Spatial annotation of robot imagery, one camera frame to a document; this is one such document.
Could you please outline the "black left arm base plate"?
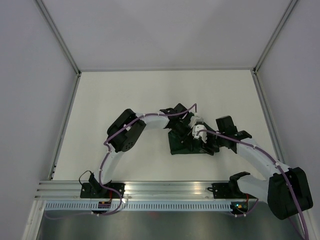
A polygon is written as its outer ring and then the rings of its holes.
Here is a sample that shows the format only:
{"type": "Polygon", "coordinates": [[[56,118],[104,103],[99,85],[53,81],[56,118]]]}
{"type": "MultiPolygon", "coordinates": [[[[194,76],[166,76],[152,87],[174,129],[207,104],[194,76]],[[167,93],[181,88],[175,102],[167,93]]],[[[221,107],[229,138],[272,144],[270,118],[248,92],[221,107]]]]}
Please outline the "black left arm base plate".
{"type": "MultiPolygon", "coordinates": [[[[121,197],[124,196],[125,193],[125,183],[123,182],[110,182],[106,184],[107,188],[114,189],[118,191],[121,197]]],[[[119,195],[109,189],[105,189],[98,186],[97,189],[94,189],[90,183],[83,183],[80,191],[81,199],[119,199],[119,195]]]]}

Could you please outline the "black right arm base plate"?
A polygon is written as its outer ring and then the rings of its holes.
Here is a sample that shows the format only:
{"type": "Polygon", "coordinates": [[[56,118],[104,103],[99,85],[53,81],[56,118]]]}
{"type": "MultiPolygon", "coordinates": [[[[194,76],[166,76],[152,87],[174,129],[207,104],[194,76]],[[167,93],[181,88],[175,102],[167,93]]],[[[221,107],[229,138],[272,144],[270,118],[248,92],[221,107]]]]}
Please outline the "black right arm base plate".
{"type": "Polygon", "coordinates": [[[242,192],[232,190],[228,182],[214,182],[206,188],[213,194],[214,199],[229,199],[229,200],[246,200],[247,195],[242,192]]]}

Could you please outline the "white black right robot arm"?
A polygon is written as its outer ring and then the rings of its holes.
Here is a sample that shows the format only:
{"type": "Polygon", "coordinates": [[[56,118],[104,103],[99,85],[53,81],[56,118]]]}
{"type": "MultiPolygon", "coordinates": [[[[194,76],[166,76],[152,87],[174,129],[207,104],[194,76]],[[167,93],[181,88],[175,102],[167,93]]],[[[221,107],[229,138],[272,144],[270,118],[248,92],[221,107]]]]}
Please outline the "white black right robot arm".
{"type": "Polygon", "coordinates": [[[240,172],[229,178],[228,192],[235,198],[243,194],[253,196],[266,203],[280,220],[313,207],[313,199],[306,173],[300,167],[288,165],[274,159],[263,150],[245,130],[239,131],[231,116],[216,120],[218,130],[208,129],[204,123],[192,129],[195,139],[217,148],[225,147],[248,161],[263,180],[249,172],[240,172]]]}

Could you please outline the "dark green cloth napkin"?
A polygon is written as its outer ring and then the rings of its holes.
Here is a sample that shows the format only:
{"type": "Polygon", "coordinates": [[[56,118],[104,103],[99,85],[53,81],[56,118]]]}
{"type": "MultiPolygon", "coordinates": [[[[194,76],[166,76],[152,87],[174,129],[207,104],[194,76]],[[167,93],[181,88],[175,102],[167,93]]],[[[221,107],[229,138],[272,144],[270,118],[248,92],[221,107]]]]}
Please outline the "dark green cloth napkin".
{"type": "MultiPolygon", "coordinates": [[[[184,124],[188,124],[190,122],[191,116],[193,116],[194,113],[189,112],[186,113],[184,116],[175,116],[173,117],[168,125],[167,128],[169,129],[168,132],[168,140],[169,140],[169,147],[170,147],[170,153],[172,155],[188,155],[188,154],[206,154],[202,152],[201,146],[202,146],[202,140],[201,139],[194,139],[191,141],[177,141],[173,138],[172,135],[172,128],[176,122],[183,122],[184,124]]],[[[213,129],[207,125],[204,121],[202,123],[206,127],[207,130],[212,131],[213,129]]]]}

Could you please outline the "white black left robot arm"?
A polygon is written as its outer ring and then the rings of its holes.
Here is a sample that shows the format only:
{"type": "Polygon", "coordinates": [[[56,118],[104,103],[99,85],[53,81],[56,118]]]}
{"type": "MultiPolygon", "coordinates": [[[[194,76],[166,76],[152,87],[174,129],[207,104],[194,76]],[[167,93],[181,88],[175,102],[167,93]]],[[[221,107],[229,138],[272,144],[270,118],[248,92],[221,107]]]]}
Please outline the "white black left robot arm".
{"type": "Polygon", "coordinates": [[[153,129],[172,129],[173,125],[191,112],[197,110],[197,104],[185,108],[178,104],[175,108],[161,109],[152,113],[136,113],[126,109],[107,129],[107,139],[103,145],[107,147],[106,155],[99,168],[90,174],[91,191],[98,198],[109,193],[108,183],[121,157],[138,141],[144,131],[153,129]]]}

